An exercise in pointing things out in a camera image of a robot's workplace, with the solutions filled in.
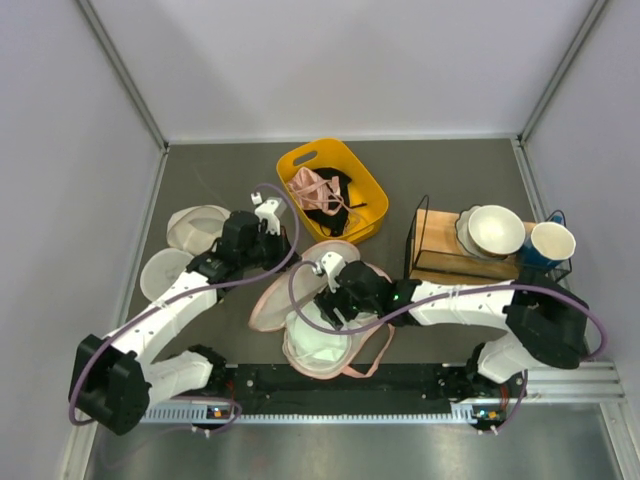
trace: black cloth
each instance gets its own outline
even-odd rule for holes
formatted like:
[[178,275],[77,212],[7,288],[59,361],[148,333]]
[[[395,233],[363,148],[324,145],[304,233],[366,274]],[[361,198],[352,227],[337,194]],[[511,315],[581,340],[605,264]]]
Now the black cloth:
[[[331,167],[315,168],[313,171],[320,175],[324,180],[331,180],[333,177],[338,177],[340,196],[347,207],[351,206],[349,203],[348,187],[351,183],[351,177],[346,173]],[[329,190],[333,192],[330,185],[327,185],[327,187],[329,187]],[[329,202],[329,208],[331,210],[338,208],[339,205],[340,204],[337,201]],[[317,222],[321,227],[323,227],[323,231],[325,228],[328,229],[331,237],[342,236],[344,234],[344,229],[347,226],[347,221],[349,220],[349,211],[346,208],[341,208],[335,215],[327,215],[322,210],[305,210],[304,213],[311,220]]]

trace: gray floor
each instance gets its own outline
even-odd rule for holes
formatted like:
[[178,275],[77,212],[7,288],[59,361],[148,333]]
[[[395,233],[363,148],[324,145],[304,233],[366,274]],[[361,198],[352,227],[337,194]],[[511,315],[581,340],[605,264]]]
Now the gray floor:
[[165,427],[107,435],[108,471],[93,458],[86,480],[616,480],[596,407],[528,406],[498,437],[466,425],[239,426],[204,440]]
[[[293,144],[172,147],[154,211],[143,263],[166,247],[166,223],[179,209],[206,203],[251,208],[259,182],[276,182],[275,164]],[[361,245],[363,258],[389,274],[402,272],[412,211],[428,193],[432,207],[458,211],[497,203],[531,220],[522,181],[507,140],[350,143],[386,190],[391,209],[378,236]],[[290,218],[285,220],[291,227]],[[302,247],[311,245],[303,235]],[[201,315],[166,353],[193,343],[213,346],[236,362],[282,362],[282,334],[250,331],[247,316],[266,283],[232,292]],[[131,314],[146,302],[136,290]],[[465,360],[496,332],[472,328],[401,329],[388,362]],[[359,356],[367,361],[375,349]],[[163,426],[140,426],[101,444],[118,461],[150,442],[115,471],[94,448],[86,479],[556,479],[620,478],[596,407],[525,406],[499,437],[478,437],[459,426],[238,426],[209,441],[186,432],[156,438]]]
[[[251,209],[249,193],[260,182],[280,185],[278,159],[297,144],[228,144],[172,147],[153,213],[143,264],[166,248],[166,226],[176,211],[194,205],[217,204]],[[386,191],[390,209],[382,230],[358,245],[362,258],[389,275],[402,276],[404,242],[413,212],[424,194],[431,208],[460,211],[474,203],[499,204],[532,220],[531,209],[508,140],[371,141],[349,147]],[[292,231],[287,215],[285,226]],[[313,244],[304,231],[300,252]],[[179,353],[204,343],[237,363],[286,363],[282,332],[257,333],[247,326],[249,314],[270,280],[235,290],[224,304],[194,320],[162,353]],[[131,315],[146,307],[139,288]],[[380,330],[356,358],[371,361],[386,340]],[[397,332],[384,362],[465,361],[478,343],[500,335],[484,327],[439,325],[406,327]]]

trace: handle hole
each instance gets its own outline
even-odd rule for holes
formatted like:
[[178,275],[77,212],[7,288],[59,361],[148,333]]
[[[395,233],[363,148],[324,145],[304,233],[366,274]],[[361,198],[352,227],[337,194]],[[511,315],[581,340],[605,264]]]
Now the handle hole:
[[317,156],[318,156],[318,152],[316,152],[315,150],[309,153],[305,153],[304,155],[300,155],[298,158],[296,158],[293,161],[293,166],[297,167],[299,165],[302,165],[303,163],[308,162],[309,160],[313,160]]

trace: gray tabletop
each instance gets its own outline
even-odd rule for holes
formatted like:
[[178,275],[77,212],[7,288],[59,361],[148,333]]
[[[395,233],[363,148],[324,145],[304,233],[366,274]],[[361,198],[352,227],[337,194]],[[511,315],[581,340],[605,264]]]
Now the gray tabletop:
[[[142,263],[167,247],[170,216],[183,208],[215,204],[230,210],[251,210],[249,194],[255,185],[280,186],[278,159],[299,144],[243,143],[171,147],[151,220]],[[358,245],[362,258],[390,276],[402,276],[404,243],[417,204],[424,194],[430,208],[460,211],[471,204],[498,204],[515,211],[523,220],[533,215],[516,159],[508,140],[367,141],[348,146],[387,193],[389,213],[380,232]],[[283,221],[293,231],[290,213]],[[313,244],[303,231],[298,251]],[[264,289],[265,280],[232,291],[224,303],[204,312],[162,352],[160,358],[179,353],[194,344],[212,347],[233,363],[286,363],[282,332],[257,333],[247,326],[249,314]],[[148,302],[139,287],[130,316]],[[370,362],[386,340],[376,332],[356,357]],[[478,343],[493,340],[500,332],[483,327],[439,325],[405,327],[396,333],[383,361],[391,363],[465,361]]]

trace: white wall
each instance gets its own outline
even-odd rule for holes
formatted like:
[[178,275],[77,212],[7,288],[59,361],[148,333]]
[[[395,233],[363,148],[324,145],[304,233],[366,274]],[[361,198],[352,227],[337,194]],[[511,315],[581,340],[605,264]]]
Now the white wall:
[[94,0],[172,140],[519,133],[593,0]]
[[0,5],[0,476],[54,478],[78,342],[114,324],[158,149],[70,0]]
[[614,0],[529,151],[578,241],[571,284],[604,317],[640,418],[640,2]]

